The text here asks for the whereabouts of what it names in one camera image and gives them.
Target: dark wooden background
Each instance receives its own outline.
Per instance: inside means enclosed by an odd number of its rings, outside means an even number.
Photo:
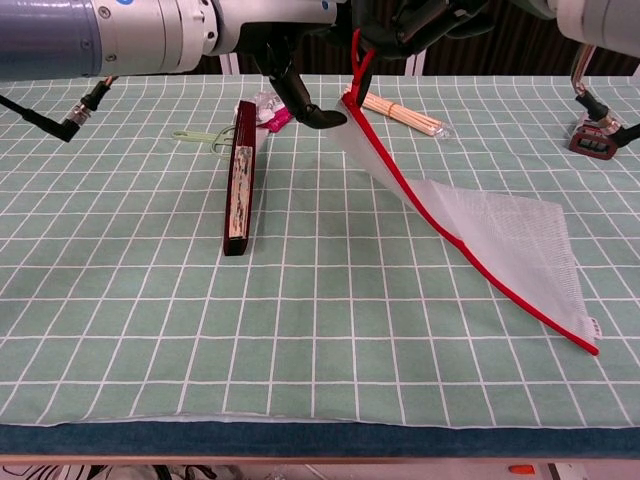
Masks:
[[[385,23],[397,0],[380,1],[376,16]],[[507,0],[490,0],[485,13],[490,33],[464,40],[443,38],[427,50],[424,75],[569,75],[578,43],[562,36],[554,20],[541,20]],[[253,59],[239,55],[241,73],[259,73]],[[349,52],[305,37],[296,68],[310,74],[350,74]],[[587,75],[633,75],[640,60],[598,49]],[[378,75],[403,75],[404,61],[378,61]],[[221,73],[217,58],[203,58],[194,73]]]

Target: pink object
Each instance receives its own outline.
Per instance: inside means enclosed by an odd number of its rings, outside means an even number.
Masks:
[[[283,107],[275,113],[274,117],[271,120],[258,126],[268,129],[271,133],[278,133],[287,123],[291,121],[292,118],[293,115],[289,113],[289,110]]]

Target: table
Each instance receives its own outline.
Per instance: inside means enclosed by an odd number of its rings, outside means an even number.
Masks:
[[[306,81],[330,107],[350,78]],[[633,79],[592,82],[637,122]],[[90,84],[2,92],[62,117]],[[434,140],[368,114],[403,171],[563,205],[603,330],[593,359],[295,123],[258,156],[251,253],[222,257],[224,160],[171,132],[220,130],[267,88],[123,79],[69,145],[0,116],[2,451],[638,456],[637,146],[607,163],[569,152],[581,110],[564,78],[372,85],[455,129]],[[345,423],[274,423],[308,418]],[[122,419],[137,421],[76,424]]]

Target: blue table edge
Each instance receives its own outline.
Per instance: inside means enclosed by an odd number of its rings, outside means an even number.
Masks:
[[[0,455],[640,459],[640,428],[154,422],[0,426]]]

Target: green plastic item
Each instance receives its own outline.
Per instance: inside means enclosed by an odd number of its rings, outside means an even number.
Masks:
[[[234,131],[235,125],[223,128],[216,134],[178,130],[173,132],[172,137],[183,142],[210,143],[211,153],[222,156],[224,152],[218,147],[232,147]]]

